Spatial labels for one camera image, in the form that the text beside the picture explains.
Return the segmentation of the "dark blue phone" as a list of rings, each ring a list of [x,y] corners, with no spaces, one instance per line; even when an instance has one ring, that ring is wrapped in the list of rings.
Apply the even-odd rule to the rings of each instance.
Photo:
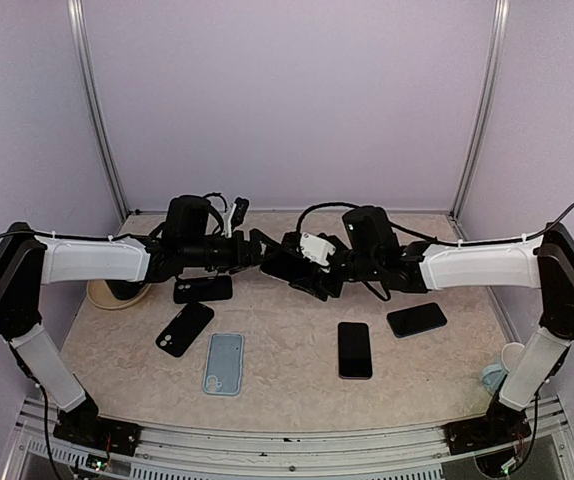
[[[448,323],[442,309],[435,302],[390,312],[386,319],[396,338],[425,333]]]

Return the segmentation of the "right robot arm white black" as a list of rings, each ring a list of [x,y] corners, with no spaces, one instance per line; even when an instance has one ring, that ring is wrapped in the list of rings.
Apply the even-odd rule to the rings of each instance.
[[[460,287],[511,286],[537,289],[542,314],[518,362],[501,382],[478,433],[502,442],[518,424],[540,387],[556,374],[574,343],[574,240],[559,220],[520,237],[447,242],[418,234],[399,243],[401,226],[376,206],[347,205],[342,217],[349,239],[304,231],[302,219],[281,241],[297,258],[290,284],[326,300],[344,284],[378,282],[384,291],[428,293]]]

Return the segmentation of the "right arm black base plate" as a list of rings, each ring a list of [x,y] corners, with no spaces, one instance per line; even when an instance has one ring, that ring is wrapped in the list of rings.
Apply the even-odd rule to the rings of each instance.
[[[528,438],[532,430],[527,420],[505,422],[485,416],[450,422],[443,427],[451,455],[484,450]]]

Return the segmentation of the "white phone black screen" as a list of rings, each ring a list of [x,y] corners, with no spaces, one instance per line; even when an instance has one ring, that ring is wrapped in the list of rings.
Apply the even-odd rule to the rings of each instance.
[[[310,276],[312,267],[308,260],[278,246],[267,249],[260,271],[294,286]]]

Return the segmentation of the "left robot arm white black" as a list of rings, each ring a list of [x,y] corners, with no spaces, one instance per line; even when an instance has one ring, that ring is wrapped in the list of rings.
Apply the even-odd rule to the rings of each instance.
[[[240,231],[247,208],[247,200],[237,199],[222,216],[208,198],[182,195],[171,200],[164,222],[149,235],[63,235],[24,222],[0,235],[0,336],[82,442],[100,443],[107,424],[42,325],[42,286],[102,280],[117,284],[124,296],[187,268],[234,273],[258,266],[278,244],[258,229]]]

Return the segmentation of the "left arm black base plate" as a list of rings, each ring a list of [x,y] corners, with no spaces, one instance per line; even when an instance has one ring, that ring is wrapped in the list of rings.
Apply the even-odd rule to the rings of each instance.
[[[59,421],[53,435],[75,445],[133,457],[141,431],[142,427],[135,423],[97,417],[89,428]]]

